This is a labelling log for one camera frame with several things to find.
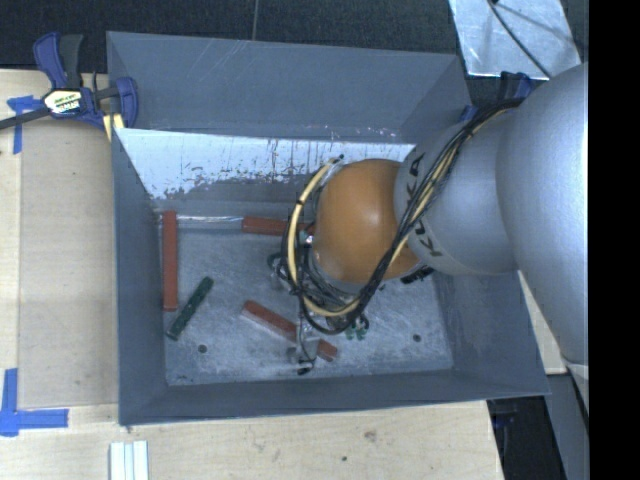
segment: wooden table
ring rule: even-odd
[[[39,72],[0,70],[0,118],[12,115],[7,98],[40,97],[47,88]],[[86,206],[87,198],[110,197],[104,158],[100,168],[91,164],[91,155],[95,159],[108,148],[99,142],[69,147],[83,134],[86,141],[107,139],[87,125],[48,121],[24,127],[19,155],[12,153],[13,130],[0,132],[0,382],[2,369],[19,366],[19,372],[29,373],[20,383],[24,393],[19,392],[19,402],[26,403],[19,406],[69,400],[69,427],[0,437],[0,479],[106,479],[109,444],[135,440],[148,441],[154,480],[503,478],[484,402],[120,427],[117,405],[103,403],[115,402],[116,393],[115,313],[105,310],[113,305],[113,250],[107,249],[112,209],[110,202],[93,211]],[[78,186],[73,183],[79,172],[85,175]],[[34,183],[31,174],[48,183]],[[28,235],[21,236],[21,220]],[[66,242],[52,248],[51,234],[61,230]],[[56,276],[49,277],[64,279],[67,286],[48,280],[51,269]],[[86,288],[91,280],[99,282]],[[90,300],[102,304],[99,309],[87,308],[86,299],[77,296],[87,290]],[[532,314],[547,371],[563,371],[535,307]],[[69,333],[69,345],[56,322]]]

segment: yellow cable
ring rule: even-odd
[[[427,182],[425,188],[423,189],[423,193],[420,195],[420,200],[419,200],[418,206],[416,207],[415,211],[413,212],[413,214],[411,216],[411,220],[412,221],[424,211],[424,208],[427,206],[427,204],[431,200],[431,198],[433,196],[433,193],[434,193],[434,190],[437,187],[438,183],[441,181],[441,178],[443,177],[444,174],[446,174],[446,172],[449,170],[449,168],[453,164],[453,160],[455,158],[455,155],[459,151],[460,147],[462,147],[462,144],[464,144],[468,139],[473,137],[478,132],[478,130],[480,128],[482,128],[488,121],[490,121],[491,119],[493,119],[493,118],[499,116],[500,114],[506,112],[507,110],[509,110],[509,109],[501,110],[501,111],[497,112],[496,114],[494,114],[493,116],[491,116],[486,121],[483,121],[483,122],[479,123],[478,126],[476,126],[473,130],[471,130],[469,136],[462,143],[459,143],[456,147],[452,147],[452,148],[449,149],[449,151],[447,151],[447,153],[445,154],[444,158],[442,158],[442,160],[435,167],[433,175],[431,176],[431,179]],[[296,202],[296,206],[293,209],[293,212],[291,213],[291,224],[289,225],[289,234],[287,236],[287,264],[289,266],[289,274],[291,275],[291,278],[293,279],[293,282],[296,283],[296,284],[297,284],[297,281],[298,281],[298,273],[297,273],[297,269],[296,269],[296,265],[295,265],[295,234],[297,233],[298,219],[300,218],[300,213],[302,212],[302,208],[304,207],[309,195],[313,192],[313,190],[315,189],[316,185],[320,182],[320,180],[325,175],[325,173],[336,162],[337,162],[337,160],[335,160],[335,159],[331,160],[329,163],[324,165],[311,178],[311,180],[309,181],[309,183],[307,184],[307,186],[303,190],[302,194],[300,195],[300,198]],[[400,243],[396,247],[395,251],[393,252],[393,256],[391,257],[391,261],[389,262],[389,265],[392,265],[393,262],[396,260],[396,258],[398,257],[398,255],[402,251],[403,247],[405,246],[405,244],[409,240],[409,236],[410,235],[407,234],[400,241]],[[326,317],[336,317],[336,316],[342,316],[342,315],[345,315],[347,313],[350,313],[351,311],[353,311],[357,307],[358,303],[360,302],[360,298],[358,297],[358,298],[354,299],[353,301],[351,301],[349,304],[347,304],[340,311],[327,311],[326,309],[323,309],[323,308],[319,307],[317,304],[315,304],[313,301],[311,301],[308,297],[303,296],[303,299],[304,299],[305,304],[307,305],[307,307],[311,311],[313,311],[314,313],[316,313],[318,315],[326,316]]]

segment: dark green stick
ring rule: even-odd
[[[178,341],[178,336],[180,333],[184,331],[184,328],[191,320],[191,317],[198,309],[198,306],[202,303],[204,298],[207,296],[211,288],[213,287],[213,279],[210,277],[206,277],[200,281],[200,284],[196,288],[196,291],[193,292],[191,298],[189,298],[189,302],[187,305],[182,308],[182,311],[178,315],[178,317],[174,320],[173,324],[171,324],[171,328],[165,333],[169,338],[174,341]]]

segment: bin floor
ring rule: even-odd
[[[370,302],[365,339],[322,336],[338,348],[332,362],[318,358],[299,377],[287,359],[292,343],[241,316],[253,299],[295,322],[297,299],[270,280],[267,256],[280,238],[238,230],[190,229],[178,235],[179,301],[184,306],[204,276],[215,284],[177,342],[165,339],[170,385],[211,384],[281,378],[318,378],[451,368],[453,361],[435,287],[430,278],[410,285],[386,282]],[[177,316],[165,313],[168,329]]]

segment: red block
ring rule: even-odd
[[[175,211],[162,213],[162,307],[178,309],[178,216]]]
[[[242,314],[276,334],[284,336],[292,343],[296,342],[296,324],[258,304],[256,301],[248,300],[245,302]],[[325,361],[333,361],[338,355],[338,349],[328,341],[320,340],[318,355]]]

